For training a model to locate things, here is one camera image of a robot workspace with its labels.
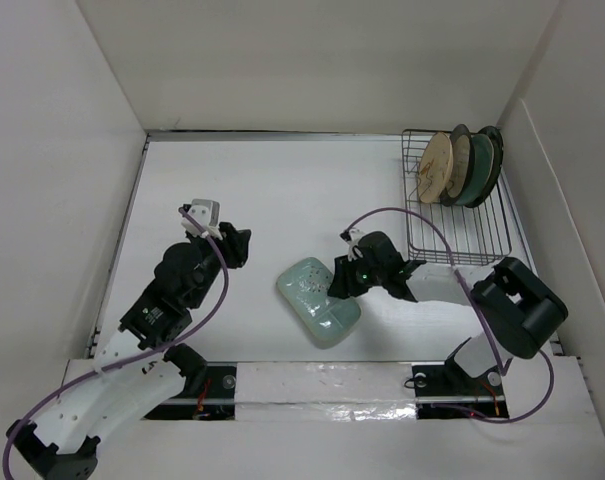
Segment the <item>green rectangular divided plate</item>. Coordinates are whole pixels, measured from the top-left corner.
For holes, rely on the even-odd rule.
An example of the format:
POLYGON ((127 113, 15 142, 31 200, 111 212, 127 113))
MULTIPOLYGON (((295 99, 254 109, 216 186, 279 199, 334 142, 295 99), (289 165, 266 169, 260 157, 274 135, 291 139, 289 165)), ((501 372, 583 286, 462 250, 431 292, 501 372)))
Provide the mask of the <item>green rectangular divided plate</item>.
POLYGON ((362 315, 354 299, 328 295, 333 279, 333 273, 324 263, 315 257, 307 257, 289 267, 276 280, 278 292, 322 348, 340 343, 362 315))

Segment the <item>tan floral round plate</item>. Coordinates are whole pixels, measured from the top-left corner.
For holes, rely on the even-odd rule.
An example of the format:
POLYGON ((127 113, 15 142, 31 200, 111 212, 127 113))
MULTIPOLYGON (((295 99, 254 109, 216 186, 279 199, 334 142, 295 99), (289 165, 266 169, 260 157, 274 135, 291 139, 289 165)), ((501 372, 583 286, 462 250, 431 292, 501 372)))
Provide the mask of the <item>tan floral round plate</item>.
POLYGON ((428 142, 418 166, 417 192, 422 203, 434 203, 445 190, 453 170, 453 147, 449 136, 437 132, 428 142))

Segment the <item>grey rimmed cream plate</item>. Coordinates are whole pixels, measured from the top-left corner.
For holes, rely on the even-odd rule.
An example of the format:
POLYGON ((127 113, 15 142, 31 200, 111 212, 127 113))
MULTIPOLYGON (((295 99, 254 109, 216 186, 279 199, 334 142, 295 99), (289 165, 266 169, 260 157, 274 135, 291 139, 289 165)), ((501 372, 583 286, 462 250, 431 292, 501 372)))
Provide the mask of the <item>grey rimmed cream plate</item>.
POLYGON ((473 172, 472 135, 465 124, 458 124, 451 132, 450 142, 453 153, 453 169, 440 203, 444 206, 454 205, 461 197, 473 172))

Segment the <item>light blue floral plate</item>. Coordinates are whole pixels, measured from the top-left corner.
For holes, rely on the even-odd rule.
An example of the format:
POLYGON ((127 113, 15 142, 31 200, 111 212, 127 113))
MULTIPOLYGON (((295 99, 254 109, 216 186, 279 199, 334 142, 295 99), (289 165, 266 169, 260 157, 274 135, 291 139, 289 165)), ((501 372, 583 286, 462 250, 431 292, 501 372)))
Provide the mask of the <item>light blue floral plate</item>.
POLYGON ((469 206, 480 196, 493 167, 494 147, 490 138, 486 134, 478 133, 472 137, 472 145, 473 172, 469 184, 456 201, 459 206, 469 206))

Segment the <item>dark patterned rim plate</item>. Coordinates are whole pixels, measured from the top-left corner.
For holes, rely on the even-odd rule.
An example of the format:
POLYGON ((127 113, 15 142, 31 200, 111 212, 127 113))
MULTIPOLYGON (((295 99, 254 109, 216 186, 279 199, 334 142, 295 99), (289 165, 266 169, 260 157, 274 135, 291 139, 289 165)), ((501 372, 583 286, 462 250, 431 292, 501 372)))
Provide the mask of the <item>dark patterned rim plate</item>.
POLYGON ((486 135, 493 145, 493 162, 491 171, 480 195, 468 205, 468 208, 477 208, 491 195, 494 187, 498 182, 498 177, 501 173, 503 156, 504 156, 504 141, 500 130, 495 126, 485 126, 479 130, 480 134, 486 135))

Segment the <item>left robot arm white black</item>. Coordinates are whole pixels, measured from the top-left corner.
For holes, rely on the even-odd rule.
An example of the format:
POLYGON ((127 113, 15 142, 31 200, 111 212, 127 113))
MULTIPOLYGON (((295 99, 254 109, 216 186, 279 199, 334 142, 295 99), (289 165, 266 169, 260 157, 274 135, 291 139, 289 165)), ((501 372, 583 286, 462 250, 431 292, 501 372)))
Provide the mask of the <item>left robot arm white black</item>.
POLYGON ((169 398, 202 390, 207 362, 185 342, 200 328, 191 313, 216 279, 246 264, 251 232, 223 222, 214 235, 193 230, 186 237, 164 252, 90 370, 9 427, 6 478, 17 451, 43 479, 87 479, 110 437, 169 398))

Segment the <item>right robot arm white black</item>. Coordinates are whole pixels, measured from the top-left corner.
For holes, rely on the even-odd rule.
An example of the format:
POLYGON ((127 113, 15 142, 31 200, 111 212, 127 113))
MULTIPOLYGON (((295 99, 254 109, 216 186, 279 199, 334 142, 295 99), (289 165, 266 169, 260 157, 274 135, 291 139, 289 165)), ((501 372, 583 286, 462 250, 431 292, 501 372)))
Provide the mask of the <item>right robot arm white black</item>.
POLYGON ((463 341, 443 371, 456 393, 468 392, 514 358, 533 358, 568 317, 565 303, 517 258, 503 258, 485 278, 471 282, 458 267, 404 259, 381 231, 352 228, 341 238, 348 253, 334 260, 330 297, 356 298, 380 287, 402 301, 473 309, 483 332, 463 341))

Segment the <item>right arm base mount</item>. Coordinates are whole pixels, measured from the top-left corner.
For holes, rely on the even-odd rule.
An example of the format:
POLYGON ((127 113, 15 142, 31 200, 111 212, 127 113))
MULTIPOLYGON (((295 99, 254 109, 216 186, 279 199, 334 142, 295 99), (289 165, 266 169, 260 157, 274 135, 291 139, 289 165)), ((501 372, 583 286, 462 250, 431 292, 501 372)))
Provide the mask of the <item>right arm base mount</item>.
POLYGON ((404 387, 413 391, 419 420, 510 418, 496 370, 470 378, 444 363, 414 364, 404 387))

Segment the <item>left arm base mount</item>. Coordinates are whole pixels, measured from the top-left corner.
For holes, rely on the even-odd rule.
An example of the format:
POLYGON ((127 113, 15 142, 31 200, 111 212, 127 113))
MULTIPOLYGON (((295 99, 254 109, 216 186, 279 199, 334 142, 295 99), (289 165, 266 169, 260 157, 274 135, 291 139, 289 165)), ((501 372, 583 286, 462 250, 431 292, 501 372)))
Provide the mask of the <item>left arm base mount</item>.
POLYGON ((144 416, 154 421, 226 421, 235 418, 236 363, 208 365, 197 388, 189 386, 144 416))

